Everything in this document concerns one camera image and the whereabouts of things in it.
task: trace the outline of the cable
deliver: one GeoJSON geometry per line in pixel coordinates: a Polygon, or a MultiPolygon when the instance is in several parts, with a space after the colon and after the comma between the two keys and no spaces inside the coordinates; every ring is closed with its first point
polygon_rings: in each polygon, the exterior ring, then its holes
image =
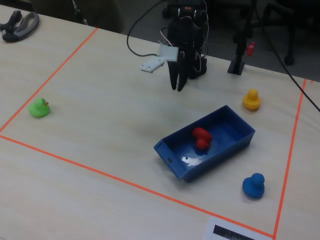
{"type": "Polygon", "coordinates": [[[200,57],[200,54],[198,51],[195,51],[195,52],[198,54],[198,57],[199,57],[199,70],[197,70],[195,67],[193,67],[193,68],[197,73],[199,73],[199,72],[201,72],[201,57],[200,57]]]}
{"type": "Polygon", "coordinates": [[[274,52],[276,58],[279,60],[280,64],[282,65],[284,71],[286,72],[286,74],[288,74],[288,76],[291,78],[291,80],[295,83],[295,85],[300,89],[300,91],[303,93],[303,95],[310,101],[310,103],[312,103],[312,105],[320,112],[320,108],[314,103],[314,101],[311,100],[311,98],[305,93],[305,91],[300,87],[300,85],[297,83],[297,81],[294,79],[294,77],[291,75],[291,73],[288,71],[286,65],[283,63],[283,61],[281,60],[278,52],[276,51],[275,46],[272,44],[268,34],[265,31],[265,27],[263,25],[263,22],[261,21],[259,14],[258,14],[258,9],[257,6],[255,6],[255,14],[256,17],[258,19],[259,24],[261,25],[261,29],[262,32],[264,33],[265,39],[266,41],[269,43],[269,45],[271,46],[272,51],[274,52]]]}
{"type": "Polygon", "coordinates": [[[197,26],[197,25],[194,23],[193,18],[190,17],[190,16],[183,16],[183,17],[180,17],[179,19],[180,19],[180,20],[181,20],[181,19],[191,19],[191,22],[192,22],[193,26],[195,26],[195,27],[198,28],[198,29],[201,28],[201,27],[197,26]]]}
{"type": "Polygon", "coordinates": [[[162,37],[170,44],[171,47],[173,47],[172,43],[168,40],[168,38],[166,38],[166,36],[164,35],[164,33],[162,32],[162,30],[167,29],[168,27],[163,27],[160,29],[160,33],[162,35],[162,37]]]}
{"type": "Polygon", "coordinates": [[[205,52],[205,54],[202,56],[202,58],[204,58],[205,56],[207,56],[208,53],[209,53],[209,46],[208,46],[208,44],[205,43],[204,45],[206,45],[206,52],[205,52]]]}
{"type": "Polygon", "coordinates": [[[158,6],[159,4],[163,3],[165,0],[160,0],[158,1],[157,3],[155,3],[152,7],[150,7],[141,17],[139,17],[134,23],[133,25],[131,26],[129,32],[128,32],[128,35],[126,36],[126,45],[128,47],[128,49],[134,54],[134,55],[137,55],[139,57],[148,57],[148,56],[157,56],[157,54],[155,53],[149,53],[149,54],[138,54],[136,52],[134,52],[131,47],[129,46],[129,37],[130,37],[130,34],[132,32],[132,30],[134,29],[135,25],[145,16],[147,15],[152,9],[154,9],[156,6],[158,6]]]}
{"type": "Polygon", "coordinates": [[[205,4],[207,31],[206,31],[206,38],[205,38],[204,44],[202,45],[202,48],[203,48],[204,45],[207,43],[208,36],[209,36],[209,16],[208,16],[207,2],[206,2],[205,0],[203,0],[203,2],[204,2],[204,4],[205,4]]]}

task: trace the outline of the table surface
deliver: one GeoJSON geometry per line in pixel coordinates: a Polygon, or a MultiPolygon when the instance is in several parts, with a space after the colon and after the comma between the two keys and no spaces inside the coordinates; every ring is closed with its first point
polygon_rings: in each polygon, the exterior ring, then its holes
{"type": "MultiPolygon", "coordinates": [[[[1,6],[0,22],[12,11],[1,6]]],[[[21,42],[0,41],[0,237],[194,240],[215,216],[274,239],[317,238],[319,113],[288,76],[247,65],[232,75],[229,61],[208,56],[207,73],[177,92],[166,66],[139,70],[147,59],[126,36],[40,21],[21,42]],[[257,112],[242,106],[251,88],[257,112]],[[29,115],[36,98],[48,116],[29,115]],[[224,105],[255,128],[250,146],[192,183],[177,180],[153,146],[224,105]],[[255,172],[265,176],[256,201],[242,192],[255,172]]],[[[296,80],[320,104],[320,84],[296,80]]]]}

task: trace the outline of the black cable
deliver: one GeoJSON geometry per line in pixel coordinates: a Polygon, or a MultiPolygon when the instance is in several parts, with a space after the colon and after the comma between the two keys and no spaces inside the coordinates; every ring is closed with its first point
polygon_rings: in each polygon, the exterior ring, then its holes
{"type": "Polygon", "coordinates": [[[282,65],[283,69],[285,70],[286,74],[288,74],[288,76],[291,78],[291,80],[295,83],[295,85],[300,89],[300,91],[304,94],[304,96],[310,101],[310,103],[312,103],[312,105],[320,112],[320,108],[314,103],[314,101],[311,100],[311,98],[305,93],[305,91],[300,87],[300,85],[297,83],[297,81],[294,79],[294,77],[291,75],[291,73],[288,71],[286,65],[284,64],[284,62],[281,60],[281,57],[279,56],[278,52],[276,51],[275,46],[272,44],[267,32],[265,31],[265,27],[263,22],[261,21],[259,14],[258,14],[258,9],[257,6],[255,6],[255,14],[256,17],[258,19],[258,22],[261,26],[262,32],[265,36],[266,41],[269,43],[269,45],[271,46],[272,51],[274,52],[276,58],[279,60],[280,64],[282,65]]]}
{"type": "Polygon", "coordinates": [[[148,57],[148,56],[157,56],[157,54],[155,53],[149,53],[149,54],[145,54],[145,55],[141,55],[141,54],[138,54],[136,52],[134,52],[130,46],[129,46],[129,36],[131,34],[131,31],[132,29],[134,29],[135,25],[145,16],[147,15],[152,9],[154,9],[156,6],[158,6],[159,4],[163,3],[165,0],[160,0],[158,1],[156,4],[154,4],[152,7],[150,7],[141,17],[139,17],[137,19],[137,21],[134,22],[134,24],[132,25],[132,27],[130,28],[129,32],[128,32],[128,35],[126,36],[126,45],[128,47],[128,49],[135,55],[139,56],[139,57],[148,57]]]}

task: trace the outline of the green rubber duck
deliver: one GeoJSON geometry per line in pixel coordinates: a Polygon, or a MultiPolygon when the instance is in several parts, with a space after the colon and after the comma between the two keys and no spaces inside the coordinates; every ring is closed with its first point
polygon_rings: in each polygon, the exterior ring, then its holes
{"type": "Polygon", "coordinates": [[[35,100],[34,104],[29,106],[29,113],[34,118],[42,118],[50,112],[50,107],[48,102],[43,98],[38,98],[35,100]]]}

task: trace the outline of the black handle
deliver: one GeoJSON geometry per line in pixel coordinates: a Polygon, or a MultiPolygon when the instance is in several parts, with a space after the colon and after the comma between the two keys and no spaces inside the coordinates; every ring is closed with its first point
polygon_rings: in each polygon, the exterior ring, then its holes
{"type": "Polygon", "coordinates": [[[2,39],[8,43],[15,43],[29,37],[39,24],[39,15],[35,12],[28,13],[21,21],[18,27],[14,27],[14,32],[7,33],[3,31],[2,39]]]}
{"type": "Polygon", "coordinates": [[[21,18],[21,11],[15,10],[7,23],[0,24],[0,31],[5,30],[8,34],[13,33],[15,31],[16,24],[20,22],[21,18]]]}

